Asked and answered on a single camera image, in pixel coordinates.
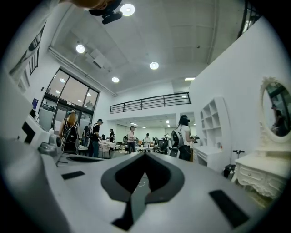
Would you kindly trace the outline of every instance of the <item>white ceiling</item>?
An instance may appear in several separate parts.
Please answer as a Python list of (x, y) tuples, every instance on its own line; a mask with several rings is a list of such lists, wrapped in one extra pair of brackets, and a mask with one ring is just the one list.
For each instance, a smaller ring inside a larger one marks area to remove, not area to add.
[[(194, 113), (183, 113), (182, 115), (187, 115), (190, 120), (189, 126), (193, 126), (195, 123)], [(170, 127), (177, 126), (175, 114), (125, 118), (117, 120), (116, 123), (129, 127), (132, 126), (131, 123), (135, 123), (137, 128), (167, 128), (167, 125), (170, 125)]]
[[(65, 17), (52, 46), (113, 92), (156, 80), (197, 76), (229, 47), (240, 29), (240, 0), (123, 0), (136, 11), (108, 25), (75, 8)], [(78, 42), (90, 54), (98, 49), (112, 64), (101, 72), (78, 55)], [(158, 70), (149, 64), (159, 63)], [(115, 84), (112, 77), (119, 77)]]

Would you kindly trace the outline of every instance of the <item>air conditioning unit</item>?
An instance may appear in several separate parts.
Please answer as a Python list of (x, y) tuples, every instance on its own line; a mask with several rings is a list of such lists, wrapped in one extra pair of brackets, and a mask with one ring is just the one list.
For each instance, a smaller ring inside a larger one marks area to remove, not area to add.
[(98, 49), (95, 49), (90, 54), (87, 53), (86, 57), (86, 61), (89, 62), (98, 71), (104, 73), (109, 73), (113, 71), (112, 64)]

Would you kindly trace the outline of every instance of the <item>round ceiling light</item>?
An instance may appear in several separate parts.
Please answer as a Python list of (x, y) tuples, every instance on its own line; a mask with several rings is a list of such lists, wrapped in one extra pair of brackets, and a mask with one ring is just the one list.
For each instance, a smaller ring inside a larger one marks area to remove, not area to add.
[(113, 77), (113, 78), (112, 78), (112, 81), (113, 81), (113, 82), (119, 82), (119, 78)]
[(85, 52), (85, 47), (81, 44), (78, 44), (76, 47), (76, 50), (78, 53), (83, 53), (83, 52)]
[(152, 70), (156, 70), (157, 68), (159, 68), (159, 64), (157, 62), (152, 62), (150, 63), (150, 68)]
[(120, 11), (124, 16), (131, 16), (135, 12), (135, 7), (132, 4), (124, 4)]

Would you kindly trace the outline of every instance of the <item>railing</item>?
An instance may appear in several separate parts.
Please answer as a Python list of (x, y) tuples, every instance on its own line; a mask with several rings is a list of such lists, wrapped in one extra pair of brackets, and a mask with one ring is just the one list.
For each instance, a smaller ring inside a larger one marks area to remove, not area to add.
[(110, 106), (110, 114), (182, 104), (191, 104), (188, 92), (155, 96), (112, 105)]
[(256, 10), (255, 7), (252, 6), (248, 0), (245, 0), (245, 10), (242, 17), (241, 29), (238, 33), (237, 38), (245, 33), (260, 17), (260, 12)]

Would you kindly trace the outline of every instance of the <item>mirror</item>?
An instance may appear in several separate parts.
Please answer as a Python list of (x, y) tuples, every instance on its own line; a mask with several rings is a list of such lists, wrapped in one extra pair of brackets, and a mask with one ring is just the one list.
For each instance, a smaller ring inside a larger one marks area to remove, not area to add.
[(269, 129), (279, 137), (286, 136), (291, 130), (291, 96), (283, 85), (272, 82), (266, 87), (263, 109)]

